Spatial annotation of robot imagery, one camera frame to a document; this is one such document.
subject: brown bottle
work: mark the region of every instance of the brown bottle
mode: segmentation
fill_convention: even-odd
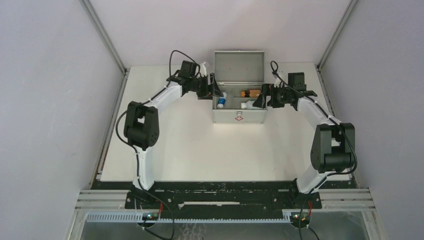
[[[259,94],[261,94],[260,89],[249,89],[246,91],[241,91],[242,98],[257,98],[259,97]]]

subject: white table surface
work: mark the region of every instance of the white table surface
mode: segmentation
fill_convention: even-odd
[[[172,66],[172,72],[180,66]],[[313,63],[279,63],[284,73],[304,72],[308,90],[325,106]],[[119,115],[131,101],[144,102],[165,84],[168,66],[133,66],[125,86]],[[265,82],[274,83],[269,64]],[[119,123],[122,134],[125,119]],[[197,100],[190,92],[159,115],[159,140],[154,146],[156,181],[291,181],[311,164],[315,130],[291,106],[270,108],[264,124],[212,122],[212,101]],[[114,132],[101,181],[132,181],[132,149]],[[347,175],[330,180],[348,180]]]

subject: white wall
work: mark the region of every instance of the white wall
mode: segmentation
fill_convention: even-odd
[[[214,50],[260,49],[266,62],[317,64],[349,2],[92,0],[126,67],[167,65],[174,49],[209,63]]]
[[[121,73],[78,0],[0,3],[0,235],[63,239]]]
[[[390,240],[423,235],[424,2],[361,1],[324,66]]]

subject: gray wall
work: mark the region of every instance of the gray wall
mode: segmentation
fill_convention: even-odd
[[[358,177],[391,240],[422,236],[424,2],[361,1],[323,76],[356,128]]]
[[[121,73],[78,0],[0,3],[1,239],[63,239]]]

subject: red wire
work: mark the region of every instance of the red wire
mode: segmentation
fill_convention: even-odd
[[[307,214],[307,217],[309,217],[312,214],[312,202],[308,201],[307,204],[309,205],[309,213]]]
[[[161,214],[163,209],[164,209],[164,204],[163,204],[163,202],[161,202],[159,212],[157,214]]]

